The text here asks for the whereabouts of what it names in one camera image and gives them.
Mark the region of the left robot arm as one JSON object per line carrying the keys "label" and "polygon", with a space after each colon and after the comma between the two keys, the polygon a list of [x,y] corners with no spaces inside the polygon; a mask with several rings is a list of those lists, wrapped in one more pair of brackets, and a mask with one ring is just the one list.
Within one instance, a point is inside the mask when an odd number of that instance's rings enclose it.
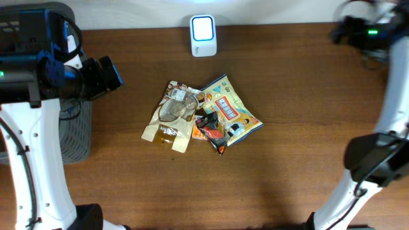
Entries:
{"label": "left robot arm", "polygon": [[1,134],[17,229],[116,229],[98,204],[75,205],[66,184],[61,102],[81,105],[123,84],[112,60],[84,59],[82,32],[63,3],[1,8]]}

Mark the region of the orange tissue pack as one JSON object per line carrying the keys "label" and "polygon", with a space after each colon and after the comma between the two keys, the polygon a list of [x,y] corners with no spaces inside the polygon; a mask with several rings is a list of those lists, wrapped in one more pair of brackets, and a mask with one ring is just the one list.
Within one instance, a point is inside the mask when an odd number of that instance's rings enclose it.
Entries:
{"label": "orange tissue pack", "polygon": [[193,129],[192,129],[191,137],[192,137],[193,139],[198,139],[198,140],[202,140],[202,141],[207,141],[207,140],[208,140],[207,137],[205,136],[205,134],[203,134],[203,133],[200,131],[200,129],[198,129],[197,124],[196,124],[196,121],[197,121],[197,120],[200,120],[201,118],[202,118],[202,116],[198,116],[198,115],[195,115],[195,116],[194,116],[194,126],[193,126]]}

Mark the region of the yellow wet wipes pack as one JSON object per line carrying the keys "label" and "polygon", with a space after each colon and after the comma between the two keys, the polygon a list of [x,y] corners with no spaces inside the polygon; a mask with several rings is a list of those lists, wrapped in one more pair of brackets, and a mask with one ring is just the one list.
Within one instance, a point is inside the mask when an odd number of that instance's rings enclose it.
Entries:
{"label": "yellow wet wipes pack", "polygon": [[227,145],[244,140],[264,124],[243,104],[226,74],[201,89],[205,94],[204,111],[217,112],[225,129]]}

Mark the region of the brown cookie snack pouch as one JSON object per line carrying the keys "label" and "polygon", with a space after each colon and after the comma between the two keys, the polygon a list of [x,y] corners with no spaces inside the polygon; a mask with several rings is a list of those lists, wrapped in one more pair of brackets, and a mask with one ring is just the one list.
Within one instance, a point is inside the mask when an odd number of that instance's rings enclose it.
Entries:
{"label": "brown cookie snack pouch", "polygon": [[203,91],[170,81],[141,138],[180,153],[186,152],[195,113],[204,102]]}

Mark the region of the black red snack packet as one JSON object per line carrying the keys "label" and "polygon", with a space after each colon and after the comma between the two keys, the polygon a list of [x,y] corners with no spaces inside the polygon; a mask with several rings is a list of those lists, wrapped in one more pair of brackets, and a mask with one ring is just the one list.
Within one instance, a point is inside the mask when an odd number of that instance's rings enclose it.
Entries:
{"label": "black red snack packet", "polygon": [[199,131],[210,141],[212,146],[222,156],[228,146],[228,141],[225,136],[225,129],[219,121],[218,112],[212,112],[199,118],[196,121],[196,126]]}

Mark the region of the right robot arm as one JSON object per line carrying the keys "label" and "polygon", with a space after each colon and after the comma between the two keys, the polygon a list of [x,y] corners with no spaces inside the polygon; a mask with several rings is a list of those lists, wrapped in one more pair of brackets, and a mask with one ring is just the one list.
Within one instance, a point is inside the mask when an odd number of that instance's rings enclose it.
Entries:
{"label": "right robot arm", "polygon": [[370,1],[370,5],[374,20],[345,16],[330,37],[368,59],[388,62],[382,111],[372,134],[348,143],[338,186],[327,203],[311,213],[303,229],[350,229],[370,198],[408,176],[408,1]]}

